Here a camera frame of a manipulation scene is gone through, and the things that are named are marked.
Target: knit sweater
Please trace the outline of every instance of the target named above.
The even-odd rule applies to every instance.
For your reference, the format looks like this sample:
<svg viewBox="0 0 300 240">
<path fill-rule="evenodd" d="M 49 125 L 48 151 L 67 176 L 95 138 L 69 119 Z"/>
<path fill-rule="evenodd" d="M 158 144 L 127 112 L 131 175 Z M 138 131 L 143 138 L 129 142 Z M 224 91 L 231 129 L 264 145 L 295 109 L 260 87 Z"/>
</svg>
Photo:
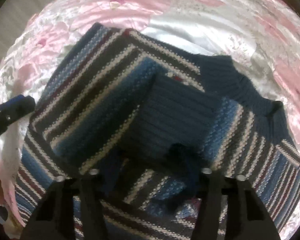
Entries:
<svg viewBox="0 0 300 240">
<path fill-rule="evenodd" d="M 168 214 L 158 200 L 185 181 L 136 161 L 160 162 L 176 143 L 194 149 L 200 168 L 245 175 L 278 230 L 285 225 L 300 199 L 300 157 L 282 103 L 262 98 L 230 57 L 193 55 L 135 30 L 95 24 L 57 68 L 31 117 L 16 185 L 20 215 L 28 221 L 58 176 L 98 168 L 110 239 L 188 239 L 200 200 Z M 222 205 L 220 235 L 226 200 Z"/>
</svg>

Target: folded sweater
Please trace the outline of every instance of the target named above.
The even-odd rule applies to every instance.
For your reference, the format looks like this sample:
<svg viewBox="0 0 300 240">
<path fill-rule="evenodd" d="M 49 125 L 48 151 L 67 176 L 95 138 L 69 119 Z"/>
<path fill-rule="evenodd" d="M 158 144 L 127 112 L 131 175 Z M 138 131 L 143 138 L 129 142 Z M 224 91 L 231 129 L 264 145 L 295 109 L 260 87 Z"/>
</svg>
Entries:
<svg viewBox="0 0 300 240">
<path fill-rule="evenodd" d="M 59 176 L 98 168 L 105 192 L 117 198 L 102 203 L 113 239 L 164 238 L 131 217 L 189 237 L 200 200 L 165 219 L 157 200 L 184 182 L 119 154 L 159 162 L 174 143 L 192 147 L 201 167 L 246 176 L 277 228 L 287 222 L 300 198 L 300 157 L 282 103 L 262 98 L 229 57 L 193 55 L 135 30 L 95 24 L 57 68 L 31 117 L 16 186 L 20 215 L 27 222 Z M 80 232 L 78 208 L 75 216 Z"/>
</svg>

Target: ribbed cuff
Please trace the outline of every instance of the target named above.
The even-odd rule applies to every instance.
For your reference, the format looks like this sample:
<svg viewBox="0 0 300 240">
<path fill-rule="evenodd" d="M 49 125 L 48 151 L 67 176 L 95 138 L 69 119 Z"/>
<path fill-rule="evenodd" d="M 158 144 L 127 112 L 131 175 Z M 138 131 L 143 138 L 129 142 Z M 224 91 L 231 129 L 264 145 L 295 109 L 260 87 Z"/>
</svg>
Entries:
<svg viewBox="0 0 300 240">
<path fill-rule="evenodd" d="M 129 154 L 155 159 L 163 159 L 176 143 L 198 147 L 221 103 L 221 98 L 160 75 L 119 147 Z"/>
</svg>

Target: metal screw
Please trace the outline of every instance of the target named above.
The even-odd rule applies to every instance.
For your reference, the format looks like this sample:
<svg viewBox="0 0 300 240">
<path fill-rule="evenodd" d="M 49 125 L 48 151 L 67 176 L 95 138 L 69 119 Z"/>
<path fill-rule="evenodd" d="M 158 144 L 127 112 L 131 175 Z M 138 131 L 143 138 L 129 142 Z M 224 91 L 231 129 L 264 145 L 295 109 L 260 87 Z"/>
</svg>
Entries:
<svg viewBox="0 0 300 240">
<path fill-rule="evenodd" d="M 201 172 L 202 172 L 203 174 L 210 175 L 210 174 L 212 173 L 212 170 L 209 169 L 209 168 L 202 168 L 202 169 L 201 169 Z"/>
<path fill-rule="evenodd" d="M 237 175 L 237 180 L 238 181 L 245 181 L 246 177 L 244 175 L 242 175 L 242 174 L 239 174 L 239 175 Z"/>
<path fill-rule="evenodd" d="M 57 182 L 63 182 L 65 179 L 66 179 L 66 177 L 64 177 L 64 176 L 58 176 L 58 177 L 56 177 L 56 181 Z"/>
<path fill-rule="evenodd" d="M 97 174 L 99 174 L 99 170 L 98 170 L 98 169 L 91 169 L 91 170 L 89 171 L 89 174 L 90 174 L 90 175 L 97 175 Z"/>
</svg>

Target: sweater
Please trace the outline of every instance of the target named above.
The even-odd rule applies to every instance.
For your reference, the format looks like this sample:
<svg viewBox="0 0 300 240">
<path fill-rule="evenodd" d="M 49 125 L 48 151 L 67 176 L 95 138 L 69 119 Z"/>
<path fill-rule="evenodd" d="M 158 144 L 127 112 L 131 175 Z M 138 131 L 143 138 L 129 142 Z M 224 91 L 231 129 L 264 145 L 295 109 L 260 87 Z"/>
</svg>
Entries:
<svg viewBox="0 0 300 240">
<path fill-rule="evenodd" d="M 56 69 L 30 119 L 15 191 L 19 213 L 26 223 L 60 176 L 99 169 L 110 239 L 188 239 L 200 199 L 173 213 L 160 201 L 188 187 L 190 177 L 136 161 L 160 163 L 175 144 L 193 149 L 195 169 L 244 175 L 277 229 L 285 225 L 300 199 L 300 156 L 282 103 L 262 98 L 230 57 L 193 55 L 95 24 Z M 80 200 L 74 203 L 80 239 Z M 226 212 L 224 199 L 221 236 Z"/>
</svg>

